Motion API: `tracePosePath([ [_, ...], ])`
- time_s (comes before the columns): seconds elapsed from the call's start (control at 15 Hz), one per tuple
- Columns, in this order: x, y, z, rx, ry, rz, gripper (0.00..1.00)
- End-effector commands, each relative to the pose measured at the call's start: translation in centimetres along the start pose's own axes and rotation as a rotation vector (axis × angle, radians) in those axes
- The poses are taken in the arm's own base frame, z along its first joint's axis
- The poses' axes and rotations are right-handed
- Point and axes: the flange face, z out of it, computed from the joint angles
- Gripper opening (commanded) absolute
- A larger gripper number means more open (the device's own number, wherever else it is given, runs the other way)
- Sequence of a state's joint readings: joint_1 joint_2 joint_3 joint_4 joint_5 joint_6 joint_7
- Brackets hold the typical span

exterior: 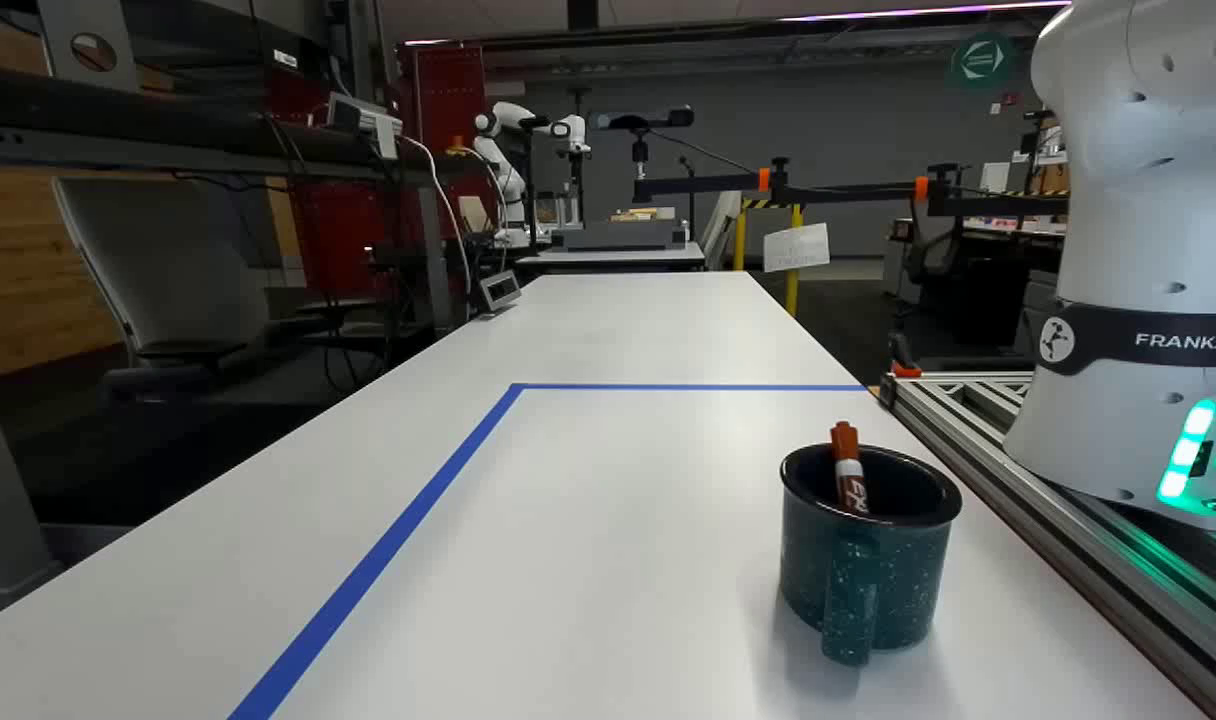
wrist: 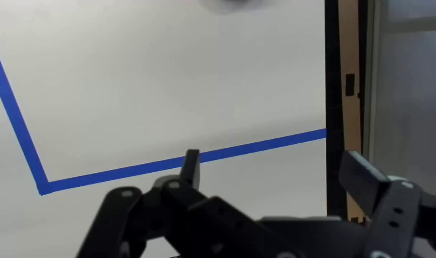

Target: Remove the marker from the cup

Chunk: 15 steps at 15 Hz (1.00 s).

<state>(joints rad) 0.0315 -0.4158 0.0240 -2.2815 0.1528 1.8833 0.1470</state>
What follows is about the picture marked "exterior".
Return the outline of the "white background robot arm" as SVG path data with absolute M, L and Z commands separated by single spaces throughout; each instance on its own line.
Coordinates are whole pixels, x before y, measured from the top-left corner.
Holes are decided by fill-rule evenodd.
M 529 180 L 501 148 L 504 130 L 526 130 L 535 121 L 533 109 L 496 100 L 489 110 L 478 117 L 471 156 L 484 164 L 492 187 L 496 187 L 496 244 L 501 246 L 529 246 L 533 224 L 529 224 Z

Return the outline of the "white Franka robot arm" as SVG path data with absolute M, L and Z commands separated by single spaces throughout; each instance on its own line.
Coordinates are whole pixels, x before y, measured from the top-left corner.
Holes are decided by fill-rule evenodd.
M 1216 0 L 1072 0 L 1033 85 L 1068 143 L 1068 227 L 1029 473 L 1216 533 Z

